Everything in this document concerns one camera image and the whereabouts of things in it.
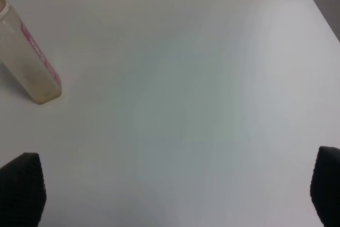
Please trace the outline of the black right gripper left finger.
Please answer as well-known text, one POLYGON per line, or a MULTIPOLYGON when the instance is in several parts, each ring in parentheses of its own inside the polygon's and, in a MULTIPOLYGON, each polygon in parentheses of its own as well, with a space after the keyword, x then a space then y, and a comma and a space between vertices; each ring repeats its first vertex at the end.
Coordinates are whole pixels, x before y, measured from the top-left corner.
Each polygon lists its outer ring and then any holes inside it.
POLYGON ((38 226, 46 200, 38 153, 23 153, 1 167, 1 226, 38 226))

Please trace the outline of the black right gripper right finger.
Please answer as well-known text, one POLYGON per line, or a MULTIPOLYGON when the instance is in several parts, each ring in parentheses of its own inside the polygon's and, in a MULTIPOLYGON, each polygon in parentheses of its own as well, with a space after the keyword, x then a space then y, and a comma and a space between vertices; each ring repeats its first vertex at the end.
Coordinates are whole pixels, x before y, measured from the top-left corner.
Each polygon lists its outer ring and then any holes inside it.
POLYGON ((339 149, 319 147, 310 197, 323 226, 339 226, 339 149))

